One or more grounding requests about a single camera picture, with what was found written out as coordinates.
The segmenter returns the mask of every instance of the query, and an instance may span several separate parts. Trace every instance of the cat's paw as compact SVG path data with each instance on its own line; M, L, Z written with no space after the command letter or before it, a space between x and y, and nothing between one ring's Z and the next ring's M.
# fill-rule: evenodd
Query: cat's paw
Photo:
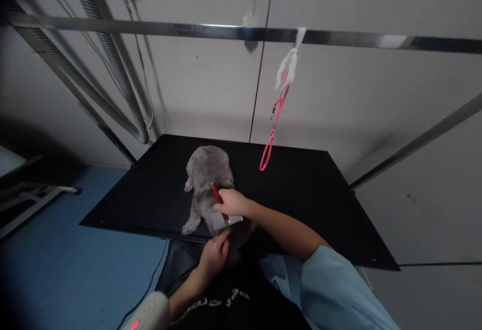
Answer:
M191 233L193 233L195 230L196 230L196 228L193 228L191 226L191 224L185 224L182 227L181 234L184 235L184 236L187 236L187 235L190 235Z
M191 178L187 179L186 185L184 186L184 192L188 193L192 190L194 183Z

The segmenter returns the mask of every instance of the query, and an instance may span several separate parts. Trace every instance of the metal frame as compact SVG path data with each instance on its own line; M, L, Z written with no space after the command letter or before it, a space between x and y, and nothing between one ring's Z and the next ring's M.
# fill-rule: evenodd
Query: metal frame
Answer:
M422 147L425 147L427 144L437 139L442 134L448 132L450 129L454 128L455 126L459 125L466 119L470 118L474 114L478 113L480 110L482 110L482 93L477 95L474 99L472 99L471 101L469 101L468 103L466 103L465 105L457 109L456 111L454 111L449 116L439 121L429 130L419 135L417 138L412 140L405 147L397 151L391 157L384 160L382 163L374 167L372 170L365 173L355 182L350 184L350 188L356 189L360 187L362 184L382 174L387 169L393 167L395 164L407 158L409 155L415 153Z
M30 191L23 191L23 189L27 188L29 188ZM72 194L79 193L79 190L73 187L21 182L13 187L3 190L2 192L0 192L0 196L9 195L16 191L20 191L18 197L3 203L0 206L0 211L10 209L26 200L32 200L35 203L0 229L0 240L10 234L10 232L15 230L23 222L28 220L31 216L33 216L36 212L38 212L41 208L47 205L51 200L53 200L62 192ZM37 194L40 194L42 192L46 193L43 197L37 196Z
M64 18L49 16L33 16L20 13L7 13L7 20L17 31L26 39L32 47L36 43L31 38L26 38L25 28L40 28L53 30L71 31L91 31L122 34L157 35L172 37L191 37L223 40L244 40L244 41L263 41L293 43L296 41L296 29L274 29L274 28L248 28L227 25L192 25L159 22L135 22L123 20L94 20L81 18ZM444 53L465 53L482 54L482 40L476 39L457 39L440 38L428 36L392 35L375 34L362 32L344 31L324 31L307 30L303 39L303 44L312 45L331 45L345 47L363 47L376 49L392 50L413 50L413 51L432 51ZM125 148L122 142L113 134L105 122L98 116L93 108L86 102L83 96L77 91L75 86L68 80L58 66L48 62L45 55L39 52L51 69L61 78L71 92L79 99L81 105L91 115L101 130L106 133L109 139L119 148L119 150L129 158L131 163L135 159ZM432 128L421 134L408 145L400 149L390 158L386 159L368 173L353 182L350 187L358 188L375 176L383 173L404 158L424 147L440 135L462 123L467 118L482 109L482 94L462 106Z
M285 42L296 41L297 29L248 28L228 25L193 25L147 21L95 20L7 14L17 28L91 31L119 34L176 36L206 39ZM482 54L482 40L429 36L307 30L303 44Z
M37 54L45 61L45 63L52 69L52 71L58 76L58 78L65 84L65 86L70 90L70 92L77 98L79 105L85 112L90 116L94 123L99 127L100 130L110 139L110 141L120 150L120 152L129 160L131 164L136 164L137 160L134 158L132 153L126 148L122 141L115 135L107 123L102 119L102 117L97 113L97 111L92 107L92 105L87 101L87 99L82 95L82 93L77 89L75 84L69 79L69 77L60 68L57 62L44 51L42 43L40 43L37 38L32 35L28 29L16 28L16 31L20 36L35 50Z

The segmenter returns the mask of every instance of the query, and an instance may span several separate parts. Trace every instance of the white cloth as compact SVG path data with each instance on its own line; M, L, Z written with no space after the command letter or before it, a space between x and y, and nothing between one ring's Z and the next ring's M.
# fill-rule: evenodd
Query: white cloth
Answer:
M296 64L298 63L298 48L300 47L301 43L303 42L303 38L305 37L306 28L298 28L298 34L296 35L296 45L293 49L288 52L288 55L283 59L281 62L280 68L278 69L278 73L276 74L276 89L280 89L281 91L291 85L293 81L295 81L295 70ZM286 81L283 85L284 74L286 72L286 66L289 65L288 68L288 76L286 77Z

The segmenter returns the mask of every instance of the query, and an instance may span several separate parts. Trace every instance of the hand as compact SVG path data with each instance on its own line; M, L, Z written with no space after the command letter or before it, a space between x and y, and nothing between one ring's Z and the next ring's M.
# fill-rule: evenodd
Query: hand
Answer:
M227 215L247 215L254 202L244 197L235 189L221 189L219 195L224 203L217 203L214 206L216 211Z
M206 287L211 280L221 271L229 253L228 236L231 228L228 228L219 236L210 239L202 250L199 265L196 271L197 280Z

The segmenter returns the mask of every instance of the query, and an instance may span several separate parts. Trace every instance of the light blue sleeve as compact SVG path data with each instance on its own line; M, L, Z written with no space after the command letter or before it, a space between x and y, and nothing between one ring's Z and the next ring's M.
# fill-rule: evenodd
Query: light blue sleeve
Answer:
M326 246L302 265L300 300L319 329L399 329L350 261Z

